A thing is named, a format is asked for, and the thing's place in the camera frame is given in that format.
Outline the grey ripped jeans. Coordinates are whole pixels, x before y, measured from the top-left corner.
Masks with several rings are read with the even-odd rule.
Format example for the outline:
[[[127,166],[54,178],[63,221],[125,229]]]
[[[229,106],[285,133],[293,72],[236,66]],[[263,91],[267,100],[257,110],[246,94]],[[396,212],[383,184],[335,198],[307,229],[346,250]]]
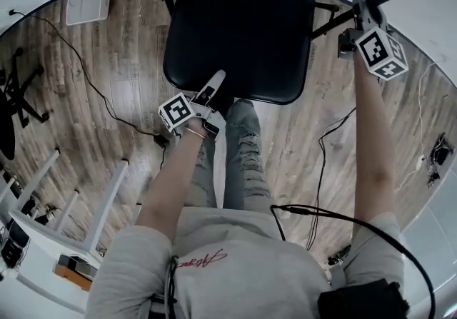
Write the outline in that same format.
[[[261,127],[251,101],[238,99],[226,115],[226,177],[223,208],[269,214],[273,197],[261,158]],[[200,148],[185,205],[217,207],[214,190],[215,142]]]

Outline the flat white box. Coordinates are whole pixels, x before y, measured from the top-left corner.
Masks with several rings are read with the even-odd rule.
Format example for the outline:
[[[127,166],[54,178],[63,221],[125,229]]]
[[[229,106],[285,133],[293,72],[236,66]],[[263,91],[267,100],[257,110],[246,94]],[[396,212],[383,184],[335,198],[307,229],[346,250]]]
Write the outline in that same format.
[[[106,20],[110,0],[67,0],[66,25],[73,26]]]

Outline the black pouch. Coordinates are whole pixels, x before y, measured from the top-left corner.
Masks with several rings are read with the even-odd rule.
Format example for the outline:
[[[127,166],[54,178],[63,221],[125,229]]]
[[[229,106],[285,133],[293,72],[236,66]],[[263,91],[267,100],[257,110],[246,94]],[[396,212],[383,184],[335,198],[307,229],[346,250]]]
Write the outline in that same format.
[[[397,282],[381,279],[320,294],[320,319],[407,319],[410,306]]]

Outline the black folding chair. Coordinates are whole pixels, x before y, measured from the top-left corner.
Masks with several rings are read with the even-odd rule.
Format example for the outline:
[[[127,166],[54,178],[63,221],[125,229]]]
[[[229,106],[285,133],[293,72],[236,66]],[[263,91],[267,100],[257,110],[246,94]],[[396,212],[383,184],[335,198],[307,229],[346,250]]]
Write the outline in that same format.
[[[284,105],[306,81],[314,39],[352,21],[347,11],[317,0],[164,0],[171,25],[164,74],[176,88],[201,91],[219,70],[218,93]],[[390,0],[366,0],[373,9]]]

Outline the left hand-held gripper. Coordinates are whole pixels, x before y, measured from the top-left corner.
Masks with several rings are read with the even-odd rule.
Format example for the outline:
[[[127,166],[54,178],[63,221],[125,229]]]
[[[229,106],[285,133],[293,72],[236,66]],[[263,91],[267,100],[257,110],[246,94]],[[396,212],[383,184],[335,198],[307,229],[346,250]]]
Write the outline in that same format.
[[[219,111],[209,107],[209,101],[224,82],[226,72],[217,71],[201,90],[192,99],[181,92],[159,106],[159,116],[168,132],[186,123],[190,118],[196,117],[203,120],[204,128],[210,134],[218,134],[225,129],[226,121]]]

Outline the orange box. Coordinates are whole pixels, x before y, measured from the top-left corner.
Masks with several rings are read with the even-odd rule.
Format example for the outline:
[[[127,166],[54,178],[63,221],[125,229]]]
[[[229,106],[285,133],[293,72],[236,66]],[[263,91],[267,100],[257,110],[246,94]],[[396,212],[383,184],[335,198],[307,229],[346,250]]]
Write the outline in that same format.
[[[57,264],[54,269],[54,274],[79,286],[80,289],[86,292],[89,292],[91,289],[91,280],[64,265]]]

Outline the black office chair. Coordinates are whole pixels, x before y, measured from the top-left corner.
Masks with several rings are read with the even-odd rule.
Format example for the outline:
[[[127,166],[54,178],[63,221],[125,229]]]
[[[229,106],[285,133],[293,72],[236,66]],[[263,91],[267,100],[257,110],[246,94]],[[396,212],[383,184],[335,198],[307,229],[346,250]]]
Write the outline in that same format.
[[[14,159],[16,147],[13,115],[18,115],[22,128],[29,124],[29,118],[24,116],[24,111],[40,123],[45,123],[49,119],[47,112],[38,114],[25,98],[27,88],[37,76],[44,73],[44,67],[39,64],[25,82],[19,84],[17,59],[23,52],[21,47],[15,50],[11,58],[11,73],[8,76],[5,69],[0,69],[0,151],[10,161]]]

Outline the grey sweatshirt with red print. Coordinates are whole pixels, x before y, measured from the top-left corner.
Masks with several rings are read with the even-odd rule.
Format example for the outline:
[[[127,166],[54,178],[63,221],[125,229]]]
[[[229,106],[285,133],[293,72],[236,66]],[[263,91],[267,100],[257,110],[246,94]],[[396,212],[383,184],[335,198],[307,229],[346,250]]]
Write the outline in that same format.
[[[144,226],[119,231],[93,281],[86,319],[146,319],[169,266],[185,319],[318,319],[318,297],[375,280],[402,283],[401,254],[359,228],[341,277],[328,279],[301,246],[281,240],[273,216],[186,207],[174,240]]]

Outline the white table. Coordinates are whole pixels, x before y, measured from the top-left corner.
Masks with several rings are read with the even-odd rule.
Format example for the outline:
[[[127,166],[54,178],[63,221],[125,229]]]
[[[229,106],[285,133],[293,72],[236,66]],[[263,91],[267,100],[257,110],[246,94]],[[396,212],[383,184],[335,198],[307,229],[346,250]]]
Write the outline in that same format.
[[[124,159],[119,161],[117,169],[104,188],[103,197],[91,220],[85,239],[78,241],[62,233],[64,223],[69,218],[69,213],[78,197],[77,193],[74,193],[68,200],[61,215],[51,228],[37,223],[21,212],[25,202],[29,200],[32,192],[38,187],[41,179],[46,175],[59,156],[60,151],[56,148],[49,154],[45,161],[42,161],[39,169],[21,192],[18,201],[9,210],[9,215],[25,234],[29,236],[30,242],[47,254],[54,262],[57,262],[61,255],[76,256],[81,258],[88,266],[98,269],[103,258],[96,251],[96,246],[114,198],[128,171],[129,162]],[[66,310],[67,313],[63,315],[64,318],[71,318],[73,316],[81,318],[85,313],[85,307],[78,306],[74,302],[75,297],[67,289],[62,294],[52,293],[27,278],[23,273],[15,270],[6,275],[5,282],[0,283],[0,293],[11,296],[9,303],[4,305],[4,307],[30,307],[37,310],[49,308],[51,311]]]

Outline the person's left forearm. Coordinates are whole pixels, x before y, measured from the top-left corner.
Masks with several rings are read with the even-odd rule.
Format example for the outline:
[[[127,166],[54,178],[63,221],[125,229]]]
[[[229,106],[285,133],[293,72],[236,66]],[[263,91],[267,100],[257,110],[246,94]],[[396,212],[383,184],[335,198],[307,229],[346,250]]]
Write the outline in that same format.
[[[183,136],[149,187],[136,225],[153,228],[174,240],[199,150],[206,136],[200,118],[188,120]]]

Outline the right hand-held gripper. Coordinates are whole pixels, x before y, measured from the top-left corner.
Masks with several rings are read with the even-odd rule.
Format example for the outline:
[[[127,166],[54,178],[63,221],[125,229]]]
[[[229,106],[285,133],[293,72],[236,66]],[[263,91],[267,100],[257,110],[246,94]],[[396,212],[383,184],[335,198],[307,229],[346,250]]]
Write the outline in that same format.
[[[380,6],[373,9],[373,16],[366,0],[352,0],[357,27],[374,27],[363,33],[346,29],[338,36],[338,57],[351,59],[358,50],[369,73],[389,81],[409,70],[403,45],[380,28],[388,28],[386,16]]]

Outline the person's right forearm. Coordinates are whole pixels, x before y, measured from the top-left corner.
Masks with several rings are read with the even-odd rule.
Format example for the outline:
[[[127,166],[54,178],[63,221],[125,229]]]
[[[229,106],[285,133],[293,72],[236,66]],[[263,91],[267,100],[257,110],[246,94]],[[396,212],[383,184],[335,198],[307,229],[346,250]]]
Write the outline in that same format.
[[[394,215],[394,147],[377,78],[353,53],[356,96],[355,218]]]

